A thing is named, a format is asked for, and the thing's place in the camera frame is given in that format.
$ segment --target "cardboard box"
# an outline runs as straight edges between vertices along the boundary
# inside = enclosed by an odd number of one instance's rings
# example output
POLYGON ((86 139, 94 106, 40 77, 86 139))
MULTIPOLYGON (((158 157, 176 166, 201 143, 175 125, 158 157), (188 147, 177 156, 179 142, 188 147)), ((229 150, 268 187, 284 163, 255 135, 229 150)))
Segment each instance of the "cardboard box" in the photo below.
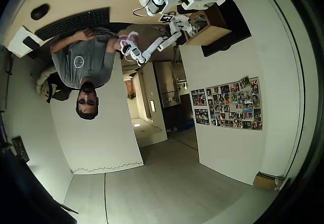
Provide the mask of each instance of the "cardboard box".
POLYGON ((207 46, 231 32, 231 30, 227 29, 226 22, 216 5, 211 6, 207 10, 199 10, 191 14, 190 23, 194 24, 195 17, 200 15, 205 17, 207 26, 193 37, 184 32, 187 40, 186 45, 207 46))
POLYGON ((253 186, 274 190, 276 187, 275 178, 258 173, 254 178, 253 186))

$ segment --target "black keyboard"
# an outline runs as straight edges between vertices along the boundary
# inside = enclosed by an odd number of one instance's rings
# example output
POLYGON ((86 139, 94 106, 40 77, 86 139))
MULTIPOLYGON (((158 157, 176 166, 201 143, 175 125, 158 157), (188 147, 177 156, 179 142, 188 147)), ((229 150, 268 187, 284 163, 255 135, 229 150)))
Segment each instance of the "black keyboard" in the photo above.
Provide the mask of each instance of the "black keyboard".
POLYGON ((37 35, 43 41, 69 31, 79 30, 95 25, 109 23, 109 8, 90 10, 55 21, 37 30, 37 35))

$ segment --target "t-shirt logo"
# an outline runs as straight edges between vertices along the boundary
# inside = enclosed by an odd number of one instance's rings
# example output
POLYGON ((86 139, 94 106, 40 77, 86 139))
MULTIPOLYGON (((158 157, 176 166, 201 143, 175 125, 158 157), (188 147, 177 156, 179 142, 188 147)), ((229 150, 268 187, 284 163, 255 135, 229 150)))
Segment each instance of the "t-shirt logo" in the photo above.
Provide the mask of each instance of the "t-shirt logo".
POLYGON ((73 63, 76 68, 81 68, 85 63, 85 60, 81 56, 76 56, 73 63))

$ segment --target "beard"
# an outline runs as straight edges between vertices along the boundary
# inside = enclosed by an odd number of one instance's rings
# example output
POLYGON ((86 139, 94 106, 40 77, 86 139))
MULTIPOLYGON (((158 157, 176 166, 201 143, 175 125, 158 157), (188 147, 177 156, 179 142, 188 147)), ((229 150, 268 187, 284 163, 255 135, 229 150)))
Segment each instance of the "beard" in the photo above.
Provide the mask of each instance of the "beard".
POLYGON ((91 82, 85 82, 80 88, 80 92, 83 91, 86 94, 90 94, 92 92, 96 93, 95 86, 91 82))

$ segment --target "desk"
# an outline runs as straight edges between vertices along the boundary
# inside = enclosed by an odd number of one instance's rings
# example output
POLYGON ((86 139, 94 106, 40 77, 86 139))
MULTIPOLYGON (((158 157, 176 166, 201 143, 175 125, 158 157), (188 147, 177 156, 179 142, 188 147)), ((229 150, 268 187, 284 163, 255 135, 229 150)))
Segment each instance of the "desk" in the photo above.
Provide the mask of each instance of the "desk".
POLYGON ((155 24, 158 23, 160 18, 160 15, 155 15, 154 17, 138 17, 133 15, 133 10, 141 7, 138 0, 26 0, 6 34, 4 45, 8 47, 11 39, 21 26, 35 33, 36 30, 56 20, 87 10, 104 7, 110 7, 110 22, 155 24), (40 20, 32 20, 30 12, 42 4, 49 4, 51 6, 49 12, 40 20))

